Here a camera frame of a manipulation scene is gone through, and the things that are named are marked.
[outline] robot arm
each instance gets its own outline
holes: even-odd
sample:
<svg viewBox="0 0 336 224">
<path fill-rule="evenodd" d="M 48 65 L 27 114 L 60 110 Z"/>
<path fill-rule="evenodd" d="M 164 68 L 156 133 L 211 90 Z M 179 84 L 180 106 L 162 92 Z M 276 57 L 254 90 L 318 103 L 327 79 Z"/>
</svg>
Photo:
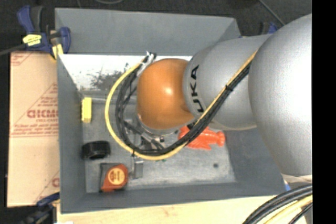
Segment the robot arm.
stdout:
<svg viewBox="0 0 336 224">
<path fill-rule="evenodd" d="M 272 35 L 211 46 L 188 63 L 175 65 L 173 59 L 154 63 L 139 78 L 140 122 L 152 134 L 162 134 L 192 122 L 191 114 L 198 119 L 257 50 L 249 74 L 234 87 L 209 126 L 221 130 L 257 127 L 286 180 L 312 180 L 311 26 L 308 15 Z M 154 85 L 146 82 L 151 79 Z M 165 125 L 160 111 L 169 114 Z"/>
</svg>

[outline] cable bundle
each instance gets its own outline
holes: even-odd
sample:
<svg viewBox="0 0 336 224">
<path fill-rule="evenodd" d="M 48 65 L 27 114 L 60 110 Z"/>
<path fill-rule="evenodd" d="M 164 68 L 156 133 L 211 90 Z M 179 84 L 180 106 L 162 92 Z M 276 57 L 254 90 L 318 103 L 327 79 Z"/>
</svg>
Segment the cable bundle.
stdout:
<svg viewBox="0 0 336 224">
<path fill-rule="evenodd" d="M 312 207 L 312 192 L 312 184 L 309 184 L 282 193 L 257 208 L 251 215 L 249 215 L 243 224 L 257 224 L 259 221 L 270 216 L 271 213 L 280 209 L 278 213 L 264 222 L 264 224 L 279 223 L 278 221 L 282 217 L 288 216 L 294 211 L 301 209 L 301 211 L 288 223 L 294 224 Z"/>
<path fill-rule="evenodd" d="M 136 64 L 129 70 L 127 70 L 113 85 L 111 91 L 107 97 L 106 105 L 105 105 L 105 120 L 106 126 L 114 138 L 114 140 L 125 150 L 130 152 L 132 155 L 136 155 L 143 159 L 148 159 L 152 161 L 158 161 L 161 159 L 166 159 L 168 157 L 173 156 L 177 152 L 179 152 L 184 146 L 188 143 L 196 139 L 199 134 L 209 125 L 210 121 L 216 115 L 218 109 L 224 103 L 226 98 L 229 94 L 233 91 L 234 87 L 236 87 L 239 82 L 248 74 L 249 67 L 251 62 L 255 56 L 256 52 L 254 52 L 245 62 L 244 64 L 238 69 L 238 71 L 232 76 L 232 78 L 228 81 L 228 83 L 222 88 L 220 93 L 217 97 L 213 100 L 213 102 L 208 106 L 208 108 L 204 111 L 204 113 L 199 117 L 199 119 L 193 124 L 190 131 L 183 136 L 181 139 L 177 140 L 172 145 L 162 148 L 155 140 L 152 140 L 153 144 L 156 146 L 155 149 L 147 150 L 139 148 L 138 146 L 134 145 L 127 136 L 126 128 L 136 132 L 141 133 L 141 131 L 137 130 L 134 126 L 131 126 L 127 123 L 123 118 L 124 109 L 131 98 L 131 95 L 135 92 L 136 87 L 132 89 L 132 83 L 137 79 L 139 73 L 141 72 L 142 68 L 148 64 L 149 56 L 146 56 L 140 63 Z M 109 106 L 112 99 L 113 94 L 115 93 L 116 89 L 118 89 L 118 98 L 115 104 L 115 120 L 116 125 L 118 128 L 119 136 L 116 135 L 114 132 L 110 119 L 109 119 Z"/>
</svg>

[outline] roll of black tape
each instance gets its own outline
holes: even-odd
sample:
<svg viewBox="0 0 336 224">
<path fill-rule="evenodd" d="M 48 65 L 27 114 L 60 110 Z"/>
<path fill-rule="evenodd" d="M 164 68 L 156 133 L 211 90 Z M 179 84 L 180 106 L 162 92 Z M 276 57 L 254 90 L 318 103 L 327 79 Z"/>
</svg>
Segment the roll of black tape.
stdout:
<svg viewBox="0 0 336 224">
<path fill-rule="evenodd" d="M 82 146 L 82 159 L 102 159 L 111 154 L 110 144 L 107 141 L 93 141 Z"/>
</svg>

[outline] cardboard sheet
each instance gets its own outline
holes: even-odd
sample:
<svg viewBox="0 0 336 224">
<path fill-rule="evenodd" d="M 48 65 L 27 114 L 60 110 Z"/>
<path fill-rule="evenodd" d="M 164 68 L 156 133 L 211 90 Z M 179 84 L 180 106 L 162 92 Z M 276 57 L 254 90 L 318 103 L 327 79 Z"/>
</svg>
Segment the cardboard sheet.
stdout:
<svg viewBox="0 0 336 224">
<path fill-rule="evenodd" d="M 56 61 L 41 52 L 10 58 L 7 206 L 29 206 L 59 191 Z"/>
</svg>

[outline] yellow cable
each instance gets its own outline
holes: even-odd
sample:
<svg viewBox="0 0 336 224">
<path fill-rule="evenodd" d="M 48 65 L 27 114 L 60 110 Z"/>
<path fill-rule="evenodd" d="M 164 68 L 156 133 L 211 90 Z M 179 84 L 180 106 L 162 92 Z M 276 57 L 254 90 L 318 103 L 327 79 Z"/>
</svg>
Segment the yellow cable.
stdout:
<svg viewBox="0 0 336 224">
<path fill-rule="evenodd" d="M 114 132 L 112 126 L 111 126 L 111 122 L 110 122 L 110 117 L 109 117 L 109 107 L 110 107 L 110 102 L 112 99 L 112 96 L 115 92 L 115 90 L 117 89 L 117 87 L 119 86 L 119 84 L 124 80 L 124 78 L 126 78 L 131 72 L 133 72 L 139 65 L 141 65 L 141 63 L 136 64 L 135 66 L 131 67 L 129 70 L 127 70 L 113 85 L 113 87 L 111 88 L 109 95 L 107 96 L 106 99 L 106 104 L 105 104 L 105 122 L 106 122 L 106 126 L 107 129 L 109 130 L 111 136 L 113 137 L 113 139 L 126 151 L 130 152 L 130 153 L 134 153 L 134 155 L 143 158 L 143 159 L 148 159 L 150 161 L 160 161 L 162 159 L 166 159 L 169 158 L 171 156 L 173 156 L 174 154 L 176 154 L 177 152 L 179 152 L 185 145 L 186 143 L 182 144 L 181 146 L 178 146 L 177 148 L 175 148 L 174 150 L 160 155 L 160 156 L 148 156 L 148 155 L 144 155 L 141 154 L 137 151 L 134 151 L 131 147 L 127 146 Z"/>
<path fill-rule="evenodd" d="M 231 79 L 228 81 L 227 84 L 230 84 L 238 75 L 239 73 L 253 60 L 255 54 L 257 53 L 257 51 L 255 51 L 246 61 L 245 63 L 237 70 L 237 72 L 231 77 Z M 115 84 L 112 86 L 109 95 L 107 96 L 106 99 L 106 104 L 105 104 L 105 122 L 106 122 L 106 126 L 107 129 L 109 130 L 111 136 L 113 137 L 113 139 L 126 151 L 130 152 L 131 154 L 134 154 L 140 158 L 143 159 L 147 159 L 150 161 L 160 161 L 162 159 L 167 159 L 173 155 L 175 155 L 177 152 L 179 152 L 182 148 L 184 148 L 184 146 L 187 144 L 187 142 L 183 143 L 182 145 L 178 146 L 177 148 L 175 148 L 174 150 L 160 155 L 160 156 L 148 156 L 148 155 L 144 155 L 141 154 L 135 150 L 133 150 L 131 147 L 127 146 L 123 140 L 121 140 L 116 133 L 114 132 L 112 126 L 111 126 L 111 122 L 110 122 L 110 117 L 109 117 L 109 107 L 110 107 L 110 102 L 112 99 L 112 96 L 115 92 L 115 90 L 117 89 L 117 87 L 119 86 L 119 84 L 130 74 L 132 73 L 137 67 L 139 67 L 139 65 L 141 65 L 143 62 L 141 61 L 140 63 L 137 63 L 136 65 L 134 65 L 133 67 L 131 67 L 129 70 L 127 70 L 123 75 L 121 75 L 121 77 L 115 82 Z M 207 113 L 208 111 L 213 107 L 213 105 L 215 104 L 215 102 L 218 100 L 218 98 L 221 96 L 221 94 L 225 91 L 226 86 L 222 88 L 222 90 L 220 91 L 220 93 L 217 95 L 217 97 L 213 100 L 213 102 L 207 107 L 207 109 L 204 111 L 204 113 L 201 115 L 201 117 L 197 120 L 196 124 L 200 121 L 200 119 L 202 119 Z"/>
<path fill-rule="evenodd" d="M 297 209 L 300 209 L 308 204 L 310 204 L 313 201 L 313 195 L 309 195 L 301 200 L 298 200 L 297 202 L 294 202 L 293 204 L 289 205 L 285 209 L 278 212 L 276 215 L 271 217 L 269 220 L 267 220 L 264 224 L 272 224 L 272 223 L 279 223 L 278 221 L 291 213 L 295 212 Z"/>
</svg>

